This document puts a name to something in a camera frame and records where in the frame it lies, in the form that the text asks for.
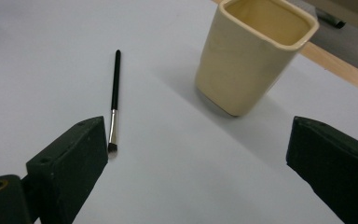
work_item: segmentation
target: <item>ceramic cup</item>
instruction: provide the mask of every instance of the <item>ceramic cup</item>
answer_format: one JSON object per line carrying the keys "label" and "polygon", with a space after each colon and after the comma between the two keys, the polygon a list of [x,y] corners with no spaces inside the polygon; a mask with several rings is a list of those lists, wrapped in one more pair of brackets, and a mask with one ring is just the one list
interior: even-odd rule
{"label": "ceramic cup", "polygon": [[214,14],[196,85],[228,114],[244,115],[318,27],[284,0],[225,0]]}

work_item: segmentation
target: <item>cup rim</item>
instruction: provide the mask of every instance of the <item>cup rim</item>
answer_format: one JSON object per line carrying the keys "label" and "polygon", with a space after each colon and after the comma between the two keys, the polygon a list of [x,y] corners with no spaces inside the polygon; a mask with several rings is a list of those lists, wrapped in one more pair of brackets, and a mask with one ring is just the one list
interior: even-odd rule
{"label": "cup rim", "polygon": [[294,44],[292,44],[292,45],[281,44],[278,41],[262,34],[261,32],[257,31],[255,28],[247,25],[246,23],[243,23],[242,21],[240,21],[239,19],[237,19],[236,17],[234,17],[233,15],[231,15],[229,12],[226,11],[226,8],[228,6],[234,4],[238,1],[241,1],[241,0],[223,0],[222,2],[219,3],[218,9],[224,16],[229,18],[231,21],[234,21],[239,26],[250,31],[254,35],[258,36],[259,38],[267,40],[269,43],[271,43],[277,49],[288,50],[288,51],[298,50],[298,49],[302,48],[310,40],[310,38],[316,33],[316,31],[319,29],[319,22],[314,17],[312,17],[308,12],[304,11],[303,9],[301,9],[293,4],[290,4],[284,0],[267,0],[267,1],[275,3],[281,7],[284,7],[286,9],[289,9],[290,11],[294,12],[298,17],[302,18],[310,26],[310,29],[300,39],[298,39],[297,42],[295,42]]}

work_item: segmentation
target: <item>paintbrush handle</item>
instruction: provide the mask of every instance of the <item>paintbrush handle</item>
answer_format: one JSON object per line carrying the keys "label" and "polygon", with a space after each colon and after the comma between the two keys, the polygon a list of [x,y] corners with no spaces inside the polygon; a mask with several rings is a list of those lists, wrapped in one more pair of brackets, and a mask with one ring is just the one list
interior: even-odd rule
{"label": "paintbrush handle", "polygon": [[120,76],[120,61],[121,61],[121,52],[118,49],[116,51],[115,58],[115,73],[113,77],[113,93],[112,93],[112,110],[117,110],[117,101],[118,101],[118,80]]}

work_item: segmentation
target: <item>white table surface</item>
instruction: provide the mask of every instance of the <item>white table surface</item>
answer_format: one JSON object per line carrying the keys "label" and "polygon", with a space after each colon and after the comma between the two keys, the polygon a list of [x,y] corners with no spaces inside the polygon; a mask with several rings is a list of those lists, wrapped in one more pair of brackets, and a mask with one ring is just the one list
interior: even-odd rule
{"label": "white table surface", "polygon": [[122,50],[118,155],[75,223],[342,223],[285,155],[294,116],[358,139],[358,89],[301,55],[247,116],[194,85],[216,4],[0,1],[0,175],[75,123],[110,122]]}

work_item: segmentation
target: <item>metal ferrule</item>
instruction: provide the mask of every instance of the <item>metal ferrule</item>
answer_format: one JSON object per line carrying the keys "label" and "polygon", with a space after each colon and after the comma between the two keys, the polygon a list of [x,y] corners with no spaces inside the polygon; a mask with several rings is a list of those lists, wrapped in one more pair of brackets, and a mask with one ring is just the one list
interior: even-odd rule
{"label": "metal ferrule", "polygon": [[117,144],[117,110],[112,110],[112,124],[110,125],[109,143]]}

